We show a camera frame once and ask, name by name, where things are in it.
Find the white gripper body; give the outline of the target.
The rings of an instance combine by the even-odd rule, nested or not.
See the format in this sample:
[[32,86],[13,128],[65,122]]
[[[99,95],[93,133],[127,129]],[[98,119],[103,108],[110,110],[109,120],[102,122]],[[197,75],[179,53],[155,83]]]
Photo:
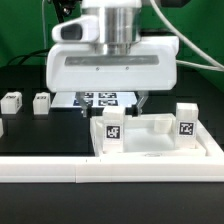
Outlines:
[[135,43],[100,43],[100,31],[108,29],[93,15],[52,29],[55,45],[46,65],[50,91],[158,91],[175,86],[179,51],[176,36],[147,36]]

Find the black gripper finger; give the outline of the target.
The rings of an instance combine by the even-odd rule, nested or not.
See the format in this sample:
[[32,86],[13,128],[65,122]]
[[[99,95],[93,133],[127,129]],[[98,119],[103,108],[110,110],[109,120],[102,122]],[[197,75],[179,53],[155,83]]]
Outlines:
[[132,105],[132,116],[138,117],[142,113],[142,107],[144,106],[145,102],[148,99],[148,92],[147,91],[138,91],[137,95],[137,102]]
[[77,92],[76,93],[76,99],[82,108],[83,116],[85,118],[91,118],[92,117],[92,106],[88,104],[85,99],[85,93],[84,92]]

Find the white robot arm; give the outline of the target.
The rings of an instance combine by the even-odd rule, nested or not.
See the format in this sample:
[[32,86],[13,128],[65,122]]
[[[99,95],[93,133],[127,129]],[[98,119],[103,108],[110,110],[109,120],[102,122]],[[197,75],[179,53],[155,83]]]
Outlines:
[[172,89],[179,38],[141,35],[142,5],[142,0],[82,0],[80,17],[52,29],[48,89],[74,92],[86,117],[87,92],[136,91],[140,98],[133,109],[140,114],[150,91]]

